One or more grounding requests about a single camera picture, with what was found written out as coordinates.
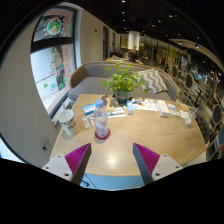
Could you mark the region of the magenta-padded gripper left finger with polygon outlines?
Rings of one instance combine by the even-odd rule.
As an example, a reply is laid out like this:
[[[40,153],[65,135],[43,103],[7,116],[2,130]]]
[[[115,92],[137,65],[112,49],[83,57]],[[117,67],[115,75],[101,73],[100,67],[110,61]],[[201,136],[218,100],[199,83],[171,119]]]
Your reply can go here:
[[[91,144],[87,143],[66,155],[56,155],[42,169],[79,185],[91,153]]]

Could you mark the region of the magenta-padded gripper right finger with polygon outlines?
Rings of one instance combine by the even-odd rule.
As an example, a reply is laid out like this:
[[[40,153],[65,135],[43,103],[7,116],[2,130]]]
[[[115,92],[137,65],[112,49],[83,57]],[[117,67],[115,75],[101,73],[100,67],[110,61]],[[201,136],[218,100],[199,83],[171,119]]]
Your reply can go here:
[[[145,185],[182,169],[168,154],[159,155],[137,143],[133,144],[133,154]]]

